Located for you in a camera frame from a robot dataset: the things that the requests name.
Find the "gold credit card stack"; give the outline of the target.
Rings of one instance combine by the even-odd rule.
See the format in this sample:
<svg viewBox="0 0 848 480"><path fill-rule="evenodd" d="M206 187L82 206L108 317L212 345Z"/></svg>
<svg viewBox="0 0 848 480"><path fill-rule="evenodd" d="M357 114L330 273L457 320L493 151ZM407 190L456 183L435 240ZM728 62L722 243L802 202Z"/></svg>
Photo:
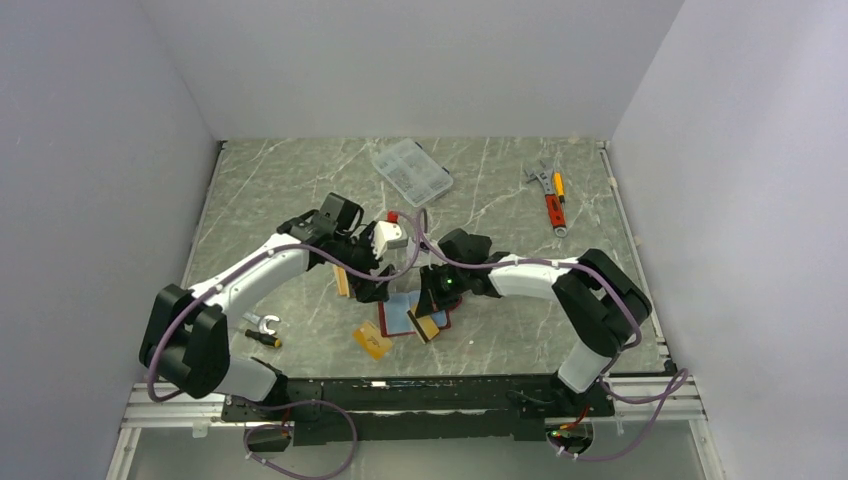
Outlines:
<svg viewBox="0 0 848 480"><path fill-rule="evenodd" d="M337 294L345 298L351 298L351 290L347 278L347 272L340 266L333 266L334 279L336 283Z"/></svg>

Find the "gold card with black stripe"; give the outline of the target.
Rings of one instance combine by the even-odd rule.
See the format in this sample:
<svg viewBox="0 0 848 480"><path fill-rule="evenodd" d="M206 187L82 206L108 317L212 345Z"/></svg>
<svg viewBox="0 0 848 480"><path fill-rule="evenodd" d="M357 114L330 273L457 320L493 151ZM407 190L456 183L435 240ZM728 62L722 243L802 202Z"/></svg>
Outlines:
<svg viewBox="0 0 848 480"><path fill-rule="evenodd" d="M430 343L440 333L440 328L431 316L416 317L415 314L409 310L407 312L407 317L412 324L416 335L424 344Z"/></svg>

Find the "red leather card holder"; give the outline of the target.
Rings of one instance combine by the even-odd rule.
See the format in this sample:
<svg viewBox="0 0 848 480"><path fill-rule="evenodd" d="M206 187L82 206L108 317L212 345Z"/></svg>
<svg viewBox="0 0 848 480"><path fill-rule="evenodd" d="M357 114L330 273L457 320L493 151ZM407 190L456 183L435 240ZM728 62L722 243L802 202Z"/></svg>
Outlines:
<svg viewBox="0 0 848 480"><path fill-rule="evenodd" d="M419 295L419 290L404 293L395 292L390 294L387 301L378 303L380 331L384 337L416 335L407 317L407 312L409 310L415 312ZM449 310L433 313L430 316L440 328L440 332L451 327Z"/></svg>

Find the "single gold credit card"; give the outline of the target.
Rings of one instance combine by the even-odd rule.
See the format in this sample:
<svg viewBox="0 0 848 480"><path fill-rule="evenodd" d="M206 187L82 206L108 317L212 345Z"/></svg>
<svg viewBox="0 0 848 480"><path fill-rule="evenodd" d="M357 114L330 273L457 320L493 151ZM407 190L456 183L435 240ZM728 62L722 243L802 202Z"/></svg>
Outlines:
<svg viewBox="0 0 848 480"><path fill-rule="evenodd" d="M393 347L391 339L384 337L377 326L370 321L358 326L352 337L374 360L382 359Z"/></svg>

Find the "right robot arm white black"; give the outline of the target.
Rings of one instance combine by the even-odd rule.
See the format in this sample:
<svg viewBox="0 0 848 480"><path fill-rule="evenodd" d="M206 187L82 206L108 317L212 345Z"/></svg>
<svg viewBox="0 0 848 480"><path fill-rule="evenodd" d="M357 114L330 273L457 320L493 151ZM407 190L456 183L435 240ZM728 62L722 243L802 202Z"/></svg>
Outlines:
<svg viewBox="0 0 848 480"><path fill-rule="evenodd" d="M641 334L653 312L647 295L603 251L576 258L525 258L491 249L489 237L455 229L433 248L442 264L419 269L416 318L446 311L466 293L491 298L529 297L558 302L578 336L554 375L551 401L574 415L589 389Z"/></svg>

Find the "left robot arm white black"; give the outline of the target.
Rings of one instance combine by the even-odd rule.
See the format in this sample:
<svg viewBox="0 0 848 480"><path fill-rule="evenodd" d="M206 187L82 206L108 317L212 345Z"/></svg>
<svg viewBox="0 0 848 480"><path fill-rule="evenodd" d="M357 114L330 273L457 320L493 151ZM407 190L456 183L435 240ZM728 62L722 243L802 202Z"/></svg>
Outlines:
<svg viewBox="0 0 848 480"><path fill-rule="evenodd" d="M155 297L139 351L149 379L162 377L199 399L211 393L247 399L264 420L287 406L285 375L257 359L230 351L229 326L285 282L326 262L341 267L362 303L387 299L392 268L384 254L406 245L396 223L361 223L360 205L335 193L322 206L286 220L246 258L189 288L170 284Z"/></svg>

